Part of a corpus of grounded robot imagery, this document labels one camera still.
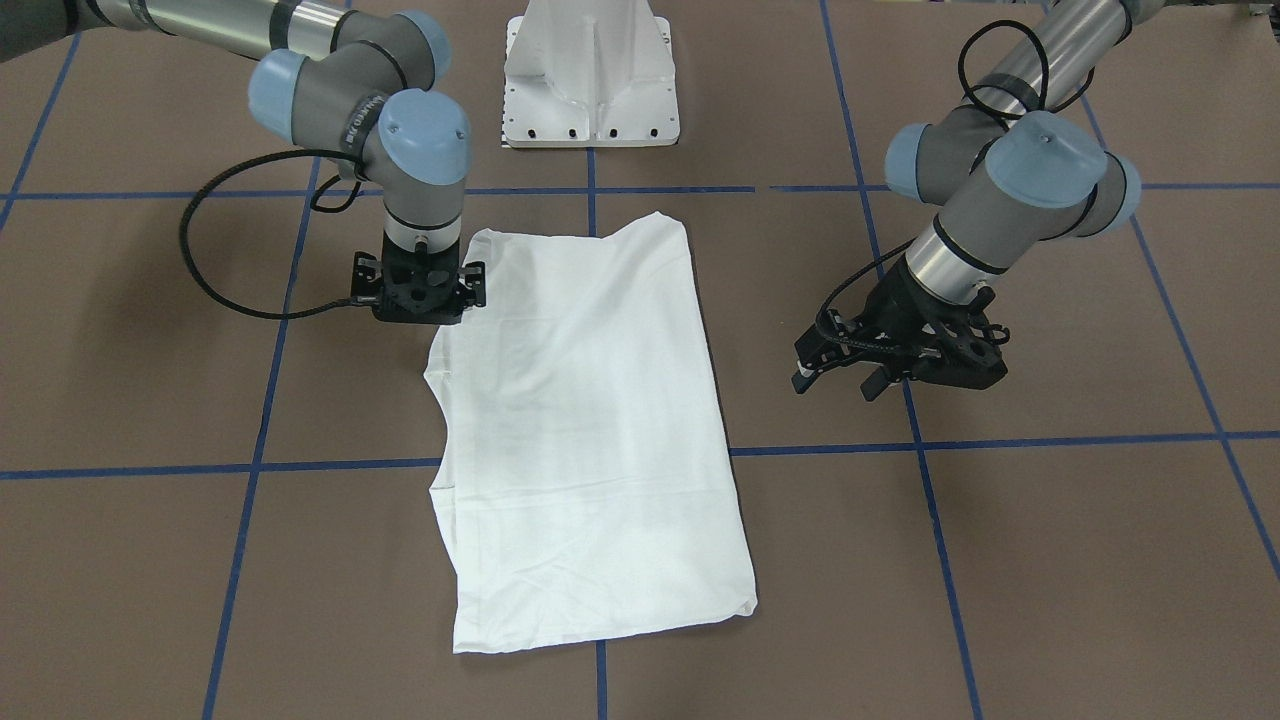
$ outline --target light blue joint cap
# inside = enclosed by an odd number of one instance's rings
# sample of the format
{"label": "light blue joint cap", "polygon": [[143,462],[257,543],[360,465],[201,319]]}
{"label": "light blue joint cap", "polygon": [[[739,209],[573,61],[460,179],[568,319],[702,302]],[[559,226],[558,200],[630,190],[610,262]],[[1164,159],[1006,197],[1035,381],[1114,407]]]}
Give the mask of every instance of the light blue joint cap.
{"label": "light blue joint cap", "polygon": [[449,36],[444,33],[444,28],[440,23],[435,22],[435,18],[422,10],[403,10],[396,14],[408,18],[422,32],[428,46],[431,47],[431,60],[435,61],[435,79],[439,81],[444,77],[444,73],[449,72],[449,65],[453,64],[453,45],[449,44]]}
{"label": "light blue joint cap", "polygon": [[259,60],[248,81],[248,111],[260,126],[293,142],[293,91],[305,55],[271,50]]}
{"label": "light blue joint cap", "polygon": [[1116,218],[1111,220],[1111,224],[1096,234],[1111,232],[1116,227],[1128,223],[1129,218],[1138,211],[1138,202],[1142,201],[1142,176],[1138,174],[1138,168],[1128,158],[1121,158],[1120,155],[1114,155],[1114,158],[1120,161],[1120,169],[1124,170],[1124,201],[1120,202],[1120,211],[1116,213]]}
{"label": "light blue joint cap", "polygon": [[1070,208],[1107,172],[1098,141],[1070,120],[1038,110],[996,141],[983,163],[996,187],[1034,208]]}
{"label": "light blue joint cap", "polygon": [[916,179],[916,159],[920,155],[920,138],[928,127],[925,123],[911,123],[897,131],[884,154],[884,181],[890,190],[916,202],[924,202],[920,200],[920,183]]}
{"label": "light blue joint cap", "polygon": [[378,138],[396,167],[429,184],[453,184],[471,169],[471,123],[443,92],[392,95],[378,118]]}

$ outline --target white mount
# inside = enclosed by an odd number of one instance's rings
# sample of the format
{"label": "white mount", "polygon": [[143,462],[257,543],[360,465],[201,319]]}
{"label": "white mount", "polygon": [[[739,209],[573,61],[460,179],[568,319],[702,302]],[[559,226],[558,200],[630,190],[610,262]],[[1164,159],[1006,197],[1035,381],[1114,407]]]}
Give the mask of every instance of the white mount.
{"label": "white mount", "polygon": [[531,0],[507,23],[502,141],[645,147],[680,137],[671,24],[648,0]]}

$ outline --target tile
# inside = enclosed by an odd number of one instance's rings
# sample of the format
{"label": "tile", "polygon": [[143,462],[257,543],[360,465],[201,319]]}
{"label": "tile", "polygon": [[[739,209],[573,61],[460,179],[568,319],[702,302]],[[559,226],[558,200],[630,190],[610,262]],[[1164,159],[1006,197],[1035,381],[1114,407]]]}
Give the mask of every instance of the tile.
{"label": "tile", "polygon": [[[237,163],[289,150],[250,115],[252,72],[252,60],[187,38],[86,32],[23,191],[195,192]],[[225,187],[305,188],[310,169],[278,163]]]}
{"label": "tile", "polygon": [[968,717],[915,455],[733,469],[755,615],[611,641],[609,716]]}
{"label": "tile", "polygon": [[1089,101],[1143,182],[1280,182],[1277,70],[1266,15],[1166,8],[1098,63]]}
{"label": "tile", "polygon": [[58,72],[67,59],[70,41],[55,42],[0,65],[0,188],[9,192],[22,167],[27,145],[54,90]]}
{"label": "tile", "polygon": [[[524,15],[527,0],[439,0],[425,8],[453,45],[453,65],[435,90],[453,97],[471,119],[471,174],[467,187],[584,187],[582,150],[512,150],[502,146],[502,102],[507,22]],[[355,8],[389,15],[403,0],[357,0]]]}
{"label": "tile", "polygon": [[1280,594],[1215,442],[931,452],[991,717],[1275,717]]}
{"label": "tile", "polygon": [[1138,210],[1213,405],[1228,430],[1280,428],[1276,191],[1148,191]]}
{"label": "tile", "polygon": [[[300,201],[211,200],[210,282],[279,309]],[[9,470],[247,462],[276,323],[205,297],[177,249],[183,202],[19,201],[0,242],[0,457]]]}
{"label": "tile", "polygon": [[0,483],[0,715],[198,717],[244,482]]}
{"label": "tile", "polygon": [[[863,401],[861,368],[832,373],[803,396],[791,388],[796,338],[831,288],[870,259],[856,196],[607,195],[599,199],[599,231],[612,233],[654,210],[689,231],[731,446],[910,442],[896,393]],[[858,296],[846,302],[861,305]]]}
{"label": "tile", "polygon": [[1276,473],[1280,468],[1280,439],[1233,441],[1231,450],[1253,493],[1267,537],[1280,552],[1280,473]]}
{"label": "tile", "polygon": [[[342,215],[312,215],[294,291],[297,307],[348,292],[352,252],[379,251],[381,218],[381,202],[372,197],[358,200]],[[586,200],[467,197],[462,237],[484,227],[585,234]],[[291,323],[266,459],[439,457],[444,418],[422,380],[434,336],[434,327],[379,323],[366,309]]]}
{"label": "tile", "polygon": [[[872,197],[882,246],[936,210]],[[984,391],[914,383],[924,439],[1212,432],[1133,231],[1042,242],[995,286],[1009,375]]]}
{"label": "tile", "polygon": [[653,3],[671,20],[680,142],[599,151],[602,186],[852,182],[815,3]]}
{"label": "tile", "polygon": [[[1036,27],[1044,17],[1037,5],[1005,4],[832,3],[828,14],[863,173],[872,184],[884,183],[884,154],[897,131],[942,122],[960,104],[956,60],[973,33],[996,19]],[[977,42],[966,63],[970,81],[995,68],[1019,41],[1016,31],[1001,28]],[[1080,104],[1062,117],[1089,128]]]}
{"label": "tile", "polygon": [[594,646],[451,653],[428,470],[268,474],[216,717],[593,717]]}

